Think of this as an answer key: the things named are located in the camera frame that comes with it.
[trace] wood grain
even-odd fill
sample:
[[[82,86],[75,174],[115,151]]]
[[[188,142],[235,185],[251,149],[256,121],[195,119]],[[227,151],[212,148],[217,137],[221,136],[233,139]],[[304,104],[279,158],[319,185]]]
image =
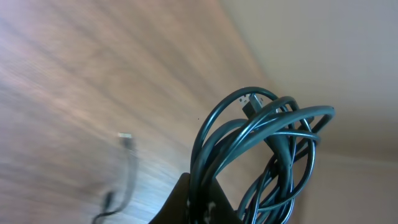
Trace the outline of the wood grain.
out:
[[[0,223],[89,223],[105,190],[123,191],[121,131],[137,187],[107,223],[147,223],[207,114],[249,85],[268,87],[218,2],[0,1]],[[242,116],[236,104],[216,125]],[[218,177],[235,207],[264,156]]]

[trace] white wall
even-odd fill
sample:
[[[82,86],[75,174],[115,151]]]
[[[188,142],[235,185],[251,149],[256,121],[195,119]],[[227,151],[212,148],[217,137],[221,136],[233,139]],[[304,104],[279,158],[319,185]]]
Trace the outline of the white wall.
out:
[[[295,223],[398,223],[397,174],[393,163],[319,155]]]
[[[398,0],[221,2],[280,93],[335,107],[322,146],[398,161]]]

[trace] black cable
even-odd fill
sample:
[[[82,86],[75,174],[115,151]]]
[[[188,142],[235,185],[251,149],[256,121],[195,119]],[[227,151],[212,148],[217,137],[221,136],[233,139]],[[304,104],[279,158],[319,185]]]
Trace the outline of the black cable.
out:
[[[238,98],[253,94],[266,96],[272,102],[251,114],[249,119],[236,119],[221,125],[205,142],[211,126],[221,112]],[[315,147],[320,140],[317,132],[332,119],[334,113],[331,106],[299,109],[292,97],[278,98],[259,87],[242,88],[223,99],[208,115],[193,145],[189,189],[190,223],[203,223],[203,207],[210,202],[210,184],[223,168],[263,140],[274,155],[244,195],[236,214],[243,223],[285,223],[292,213],[294,198],[312,173]],[[311,128],[308,120],[314,116],[322,118]],[[294,125],[297,121],[301,124],[299,128]],[[302,140],[296,144],[298,137]],[[292,166],[304,156],[307,156],[305,172],[300,182],[294,186]],[[277,185],[260,202],[262,192],[276,177]]]
[[[123,200],[121,204],[113,211],[109,212],[107,211],[108,209],[106,207],[110,206],[111,201],[113,200],[113,194],[107,194],[105,196],[105,205],[103,212],[95,216],[92,220],[92,224],[98,224],[100,223],[99,221],[103,221],[102,218],[108,217],[110,215],[117,214],[121,211],[123,211],[128,205],[132,197],[132,193],[134,192],[135,188],[135,179],[137,177],[137,171],[138,171],[138,160],[134,155],[132,155],[132,152],[135,150],[134,148],[134,143],[132,141],[131,135],[130,134],[123,134],[119,133],[119,137],[121,138],[121,144],[123,145],[123,148],[125,148],[125,153],[127,154],[127,182],[126,182],[126,191],[124,193]]]

